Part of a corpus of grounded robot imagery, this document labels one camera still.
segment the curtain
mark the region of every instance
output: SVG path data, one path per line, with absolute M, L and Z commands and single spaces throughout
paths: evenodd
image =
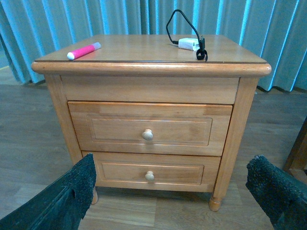
M 259 86 L 307 90 L 307 0 L 0 0 L 0 41 L 22 83 L 43 76 L 31 63 L 97 34 L 166 34 L 181 9 L 199 34 L 221 34 L 272 66 Z M 173 34 L 192 34 L 179 14 Z

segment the drawer knob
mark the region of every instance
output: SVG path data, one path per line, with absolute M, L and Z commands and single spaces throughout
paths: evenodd
M 148 171 L 145 175 L 147 181 L 154 181 L 154 173 L 152 171 Z
M 150 129 L 146 129 L 143 134 L 142 137 L 145 140 L 152 140 L 154 138 L 153 132 Z

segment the drawer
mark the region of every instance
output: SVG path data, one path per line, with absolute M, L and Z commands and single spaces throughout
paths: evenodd
M 61 76 L 69 101 L 233 104 L 238 78 Z
M 96 186 L 107 187 L 211 192 L 220 163 L 220 157 L 107 152 L 93 155 Z
M 231 105 L 68 104 L 81 150 L 104 152 L 221 156 L 232 111 Z

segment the highlighter cap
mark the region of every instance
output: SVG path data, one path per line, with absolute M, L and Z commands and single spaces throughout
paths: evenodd
M 100 45 L 100 43 L 99 42 L 95 42 L 94 44 L 92 44 L 93 46 L 94 46 L 94 48 L 95 48 L 95 50 L 97 50 L 97 49 L 100 49 L 101 48 L 101 45 Z

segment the wooden nightstand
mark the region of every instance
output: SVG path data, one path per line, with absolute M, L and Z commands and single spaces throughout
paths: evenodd
M 205 39 L 208 62 L 167 35 L 97 35 L 32 64 L 72 161 L 93 153 L 97 186 L 212 192 L 219 209 L 258 78 L 271 67 L 221 35 Z M 101 49 L 67 60 L 97 41 Z

